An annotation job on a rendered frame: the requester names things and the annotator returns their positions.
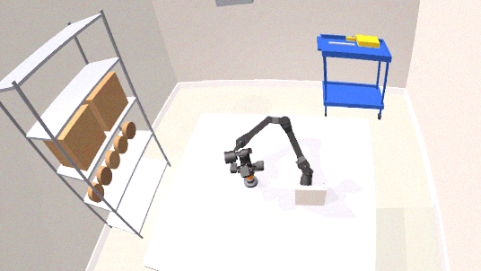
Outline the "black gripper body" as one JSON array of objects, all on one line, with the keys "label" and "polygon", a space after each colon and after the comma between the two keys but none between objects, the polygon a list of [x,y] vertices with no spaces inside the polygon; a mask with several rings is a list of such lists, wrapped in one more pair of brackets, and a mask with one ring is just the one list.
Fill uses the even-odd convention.
[{"label": "black gripper body", "polygon": [[[241,166],[245,166],[245,164],[248,164],[250,166],[251,169],[253,170],[258,170],[258,171],[262,171],[262,170],[265,170],[265,163],[264,161],[257,161],[257,162],[253,162],[251,164],[251,160],[249,160],[248,162],[241,162],[240,165]],[[239,170],[239,166],[237,166],[238,163],[231,163],[230,164],[230,173],[236,173],[236,172],[240,172]]]}]

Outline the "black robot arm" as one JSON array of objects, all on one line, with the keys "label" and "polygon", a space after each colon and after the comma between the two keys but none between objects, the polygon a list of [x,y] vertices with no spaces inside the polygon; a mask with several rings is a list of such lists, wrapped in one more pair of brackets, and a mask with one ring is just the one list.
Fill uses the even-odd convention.
[{"label": "black robot arm", "polygon": [[[258,132],[260,132],[263,128],[265,128],[270,123],[279,124],[281,128],[285,131],[285,133],[287,134],[291,142],[291,146],[298,160],[296,161],[297,168],[302,170],[302,176],[300,177],[300,184],[303,186],[312,186],[312,175],[314,170],[310,168],[310,163],[306,160],[306,157],[303,155],[301,147],[293,133],[291,120],[287,116],[282,116],[282,117],[266,116],[265,119],[263,119],[259,124],[253,127],[248,133],[238,137],[235,142],[236,146],[234,150],[223,152],[225,164],[235,163],[236,161],[238,161],[238,156],[239,156],[240,162],[243,162],[243,163],[248,162],[250,160],[249,155],[253,153],[252,148],[245,148],[245,149],[241,149],[241,148],[245,147],[247,143],[252,139],[253,136],[255,136]],[[248,164],[245,164],[245,166],[240,165],[239,170],[243,178],[250,177],[252,173],[254,173],[253,169],[251,169]]]}]

